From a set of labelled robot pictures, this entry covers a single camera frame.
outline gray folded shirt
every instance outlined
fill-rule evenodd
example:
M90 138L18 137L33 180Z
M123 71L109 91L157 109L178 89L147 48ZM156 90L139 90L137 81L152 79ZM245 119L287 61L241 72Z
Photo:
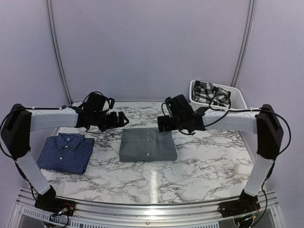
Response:
M171 132L158 128L124 129L119 149L121 162L174 161L177 153Z

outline white bin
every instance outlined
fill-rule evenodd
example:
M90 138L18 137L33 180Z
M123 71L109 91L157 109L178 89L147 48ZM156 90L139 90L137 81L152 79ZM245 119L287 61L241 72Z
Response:
M192 90L194 88L194 84L195 84L195 80L192 80L190 82L189 99L190 99L190 104L191 104L193 110L195 111L199 107L208 107L209 104L193 101ZM245 100L244 100L244 98L241 94L241 91L239 89L234 88L234 87L230 87L230 86L226 86L226 85L219 85L219 84L215 84L215 83L213 83L213 85L221 87L221 88L226 89L227 91L231 92L230 99L231 99L231 109L232 110L233 109L247 109L246 102L245 102ZM211 107L221 108L221 106L217 106L217 105L211 105Z

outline table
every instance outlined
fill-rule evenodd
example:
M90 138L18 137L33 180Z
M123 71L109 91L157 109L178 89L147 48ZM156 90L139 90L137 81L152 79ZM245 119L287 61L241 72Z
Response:
M157 127L161 103L115 103L130 123L125 128ZM96 127L90 130L98 132ZM187 136L173 131L176 161L119 162L122 128L102 134L84 128L60 128L60 133L81 133L95 138L84 175L41 170L57 195L109 203L189 203L237 196L253 167L236 131L196 131Z

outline white arm segment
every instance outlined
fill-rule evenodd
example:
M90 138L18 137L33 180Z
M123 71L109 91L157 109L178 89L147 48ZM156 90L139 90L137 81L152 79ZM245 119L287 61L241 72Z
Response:
M225 111L213 111L208 109L203 116L204 125L213 123L225 114ZM228 113L217 123L206 129L225 129L257 134L257 112ZM244 192L250 196L256 196L274 163L271 159L265 159L257 155L250 177L244 188Z
M72 108L62 110L28 110L32 113L30 131L56 127L75 127L78 114Z
M75 127L78 118L76 111L71 108L28 111L32 112L31 132L46 128ZM40 168L30 152L18 158L16 163L39 194L43 195L50 189L48 181L42 175Z

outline blue shirt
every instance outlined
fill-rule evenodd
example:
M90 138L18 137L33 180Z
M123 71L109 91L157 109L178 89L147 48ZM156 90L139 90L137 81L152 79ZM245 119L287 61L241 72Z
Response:
M37 165L46 170L84 174L93 152L94 139L81 134L59 133L47 138Z

